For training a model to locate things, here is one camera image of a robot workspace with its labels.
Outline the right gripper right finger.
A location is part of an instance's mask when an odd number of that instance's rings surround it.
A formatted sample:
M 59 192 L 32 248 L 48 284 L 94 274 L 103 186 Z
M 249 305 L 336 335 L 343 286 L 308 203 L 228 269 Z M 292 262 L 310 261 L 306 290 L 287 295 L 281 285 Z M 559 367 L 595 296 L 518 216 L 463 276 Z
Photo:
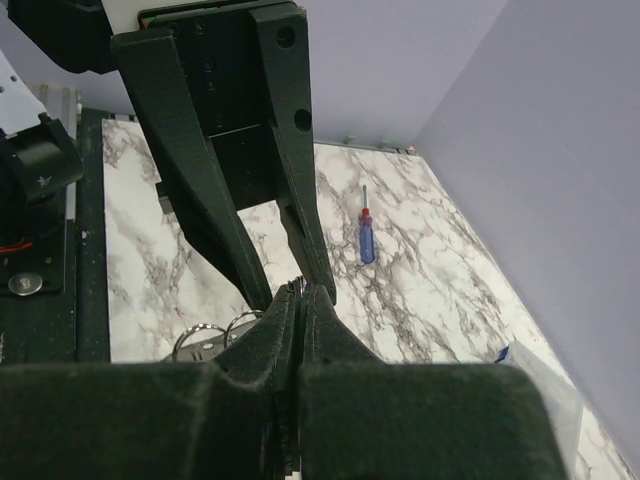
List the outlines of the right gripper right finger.
M 387 364 L 308 288 L 298 371 L 306 479 L 564 479 L 542 397 L 496 364 Z

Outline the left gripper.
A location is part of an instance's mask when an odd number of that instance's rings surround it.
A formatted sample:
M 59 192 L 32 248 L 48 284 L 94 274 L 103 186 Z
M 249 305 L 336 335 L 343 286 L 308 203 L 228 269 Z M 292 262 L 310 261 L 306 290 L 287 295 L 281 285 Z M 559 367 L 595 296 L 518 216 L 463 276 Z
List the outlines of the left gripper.
M 111 53 L 186 240 L 250 308 L 265 310 L 271 289 L 236 208 L 276 201 L 300 272 L 335 301 L 317 207 L 306 11 L 293 1 L 211 1 L 147 8 L 138 23 L 144 30 L 112 37 Z

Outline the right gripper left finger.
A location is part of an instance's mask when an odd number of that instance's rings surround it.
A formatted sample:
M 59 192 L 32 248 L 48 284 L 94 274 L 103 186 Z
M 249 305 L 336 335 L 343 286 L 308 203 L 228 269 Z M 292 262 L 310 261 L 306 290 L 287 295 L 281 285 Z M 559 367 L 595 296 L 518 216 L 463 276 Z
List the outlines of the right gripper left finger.
M 214 359 L 1 371 L 5 479 L 282 479 L 300 286 Z

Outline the small split keyring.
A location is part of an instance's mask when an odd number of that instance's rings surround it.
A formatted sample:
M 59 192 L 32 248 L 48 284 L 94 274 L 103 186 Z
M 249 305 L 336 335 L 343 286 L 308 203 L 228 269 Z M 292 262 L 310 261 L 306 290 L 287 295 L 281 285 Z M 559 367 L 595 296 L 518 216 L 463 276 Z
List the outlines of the small split keyring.
M 306 279 L 302 275 L 299 275 L 293 280 L 292 284 L 295 294 L 298 297 L 303 298 L 308 290 L 308 283 Z

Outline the blue red screwdriver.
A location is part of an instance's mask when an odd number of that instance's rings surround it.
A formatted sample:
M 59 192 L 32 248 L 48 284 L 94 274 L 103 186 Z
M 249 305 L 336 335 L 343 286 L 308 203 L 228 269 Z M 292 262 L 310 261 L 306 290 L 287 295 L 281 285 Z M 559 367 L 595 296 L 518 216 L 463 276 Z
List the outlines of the blue red screwdriver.
M 373 219 L 370 214 L 366 185 L 362 186 L 361 192 L 362 209 L 359 217 L 359 250 L 362 263 L 368 265 L 372 264 L 376 259 Z

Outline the clear plastic screw box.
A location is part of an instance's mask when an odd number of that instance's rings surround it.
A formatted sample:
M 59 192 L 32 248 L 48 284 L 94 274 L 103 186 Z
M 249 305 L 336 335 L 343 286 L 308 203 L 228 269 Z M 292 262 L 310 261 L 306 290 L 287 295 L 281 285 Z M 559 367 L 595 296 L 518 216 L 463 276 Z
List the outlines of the clear plastic screw box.
M 583 417 L 583 402 L 578 392 L 519 341 L 502 348 L 495 363 L 517 367 L 534 382 L 548 411 L 567 470 L 573 474 Z

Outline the aluminium frame rail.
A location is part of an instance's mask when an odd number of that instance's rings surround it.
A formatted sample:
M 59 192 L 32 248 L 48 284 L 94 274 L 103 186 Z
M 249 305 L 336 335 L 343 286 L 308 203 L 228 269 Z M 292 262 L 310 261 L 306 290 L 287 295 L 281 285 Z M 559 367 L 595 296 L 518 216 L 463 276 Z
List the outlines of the aluminium frame rail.
M 70 87 L 27 83 L 29 90 L 42 102 L 50 117 L 60 120 L 77 150 L 78 116 L 82 110 L 78 90 Z M 76 220 L 77 181 L 66 187 L 67 220 Z

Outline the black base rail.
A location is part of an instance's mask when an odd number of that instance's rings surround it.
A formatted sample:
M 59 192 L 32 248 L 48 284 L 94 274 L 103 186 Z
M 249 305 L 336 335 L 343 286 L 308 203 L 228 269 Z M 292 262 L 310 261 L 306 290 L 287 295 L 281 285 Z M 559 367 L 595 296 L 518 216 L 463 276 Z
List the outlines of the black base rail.
M 103 111 L 1 136 L 1 363 L 108 362 Z M 77 181 L 76 220 L 66 187 Z

